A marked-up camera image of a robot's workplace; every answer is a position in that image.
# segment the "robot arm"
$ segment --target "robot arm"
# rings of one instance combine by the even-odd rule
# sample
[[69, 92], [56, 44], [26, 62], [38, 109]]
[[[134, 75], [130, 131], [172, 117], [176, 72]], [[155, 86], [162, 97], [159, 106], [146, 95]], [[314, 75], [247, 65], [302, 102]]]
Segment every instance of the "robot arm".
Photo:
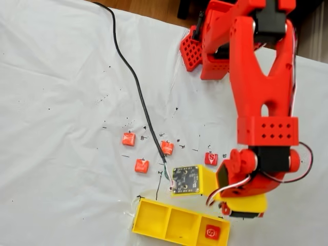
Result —
[[[239, 0], [235, 5], [211, 0], [181, 41], [188, 71], [202, 64], [201, 79], [222, 79], [230, 72], [237, 140], [248, 149], [233, 149], [219, 167], [216, 191], [221, 198], [264, 194], [299, 169], [299, 155], [291, 149], [299, 145], [298, 118], [292, 117], [296, 37], [286, 18], [295, 5], [295, 0]], [[265, 44], [275, 45], [277, 52], [268, 76], [254, 53]], [[263, 105], [268, 116], [261, 115]], [[229, 209], [226, 202], [222, 205], [223, 211]]]

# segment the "red block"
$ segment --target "red block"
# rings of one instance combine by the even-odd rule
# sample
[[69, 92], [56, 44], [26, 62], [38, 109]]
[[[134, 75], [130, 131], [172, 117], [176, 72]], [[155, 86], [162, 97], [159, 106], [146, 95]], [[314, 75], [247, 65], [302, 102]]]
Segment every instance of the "red block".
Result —
[[206, 152], [205, 154], [205, 164], [216, 166], [217, 165], [217, 154]]
[[172, 155], [173, 148], [174, 148], [173, 143], [162, 141], [160, 147], [164, 154]]
[[139, 173], [147, 173], [149, 161], [137, 159], [134, 170]]
[[134, 142], [135, 142], [135, 134], [134, 133], [132, 133], [132, 132], [124, 133], [122, 144], [134, 146]]
[[213, 240], [218, 240], [220, 236], [220, 227], [211, 224], [206, 225], [205, 237]]

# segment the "yellow compartment box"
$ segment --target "yellow compartment box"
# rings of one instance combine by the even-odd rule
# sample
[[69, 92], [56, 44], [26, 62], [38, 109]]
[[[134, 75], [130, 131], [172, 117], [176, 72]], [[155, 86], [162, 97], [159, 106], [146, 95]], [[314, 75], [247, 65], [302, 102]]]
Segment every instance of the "yellow compartment box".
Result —
[[[209, 227], [219, 227], [218, 239], [209, 238]], [[160, 202], [141, 199], [134, 233], [187, 246], [226, 246], [230, 222]]]

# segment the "black ink mark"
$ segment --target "black ink mark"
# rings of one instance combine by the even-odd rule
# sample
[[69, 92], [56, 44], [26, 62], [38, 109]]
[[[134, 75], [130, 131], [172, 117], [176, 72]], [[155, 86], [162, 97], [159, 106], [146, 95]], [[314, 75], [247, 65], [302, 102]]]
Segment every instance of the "black ink mark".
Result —
[[140, 196], [140, 195], [138, 195], [137, 197], [139, 197], [139, 201], [140, 201], [140, 199], [144, 198], [143, 196]]
[[157, 201], [157, 195], [158, 195], [158, 190], [159, 190], [159, 186], [160, 186], [160, 180], [162, 179], [162, 173], [163, 171], [158, 171], [158, 173], [160, 173], [160, 177], [159, 177], [159, 183], [158, 183], [158, 187], [157, 187], [157, 191], [156, 191], [156, 201]]

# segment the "black circuit board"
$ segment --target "black circuit board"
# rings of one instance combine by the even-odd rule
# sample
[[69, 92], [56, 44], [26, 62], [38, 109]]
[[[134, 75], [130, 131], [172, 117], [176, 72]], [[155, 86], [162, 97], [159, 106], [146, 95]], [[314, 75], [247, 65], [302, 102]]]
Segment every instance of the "black circuit board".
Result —
[[199, 192], [199, 168], [181, 167], [173, 170], [174, 194], [187, 194]]

